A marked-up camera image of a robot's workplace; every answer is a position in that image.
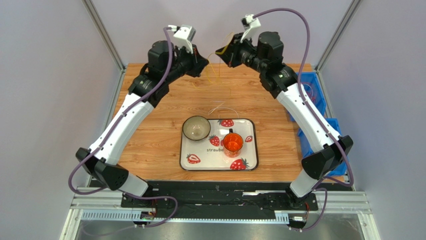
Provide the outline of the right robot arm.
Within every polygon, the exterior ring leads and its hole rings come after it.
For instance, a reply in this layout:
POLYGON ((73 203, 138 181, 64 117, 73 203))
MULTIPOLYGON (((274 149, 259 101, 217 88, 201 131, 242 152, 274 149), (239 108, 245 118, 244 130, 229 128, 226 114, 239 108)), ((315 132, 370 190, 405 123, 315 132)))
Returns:
POLYGON ((300 75, 283 63, 283 50, 279 34, 266 31, 260 34, 257 45, 237 33, 215 54, 230 68, 245 65, 258 72, 263 88, 284 106, 305 134, 313 153, 302 159, 302 171, 287 190, 292 198, 302 199, 345 160, 354 142, 349 135, 339 134, 318 111, 299 85, 300 75))

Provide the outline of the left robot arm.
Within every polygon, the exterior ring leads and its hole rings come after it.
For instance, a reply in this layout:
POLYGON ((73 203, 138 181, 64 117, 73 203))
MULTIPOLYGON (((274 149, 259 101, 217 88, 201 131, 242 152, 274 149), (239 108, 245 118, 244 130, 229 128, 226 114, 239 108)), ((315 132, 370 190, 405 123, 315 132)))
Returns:
POLYGON ((148 51, 148 62, 129 86, 108 127, 89 148, 81 147, 76 152, 79 167, 104 188, 142 197, 150 185, 118 164, 124 148, 141 122, 168 94, 169 85, 184 75, 200 77, 208 63, 196 45, 178 47, 166 40, 155 42, 148 51))

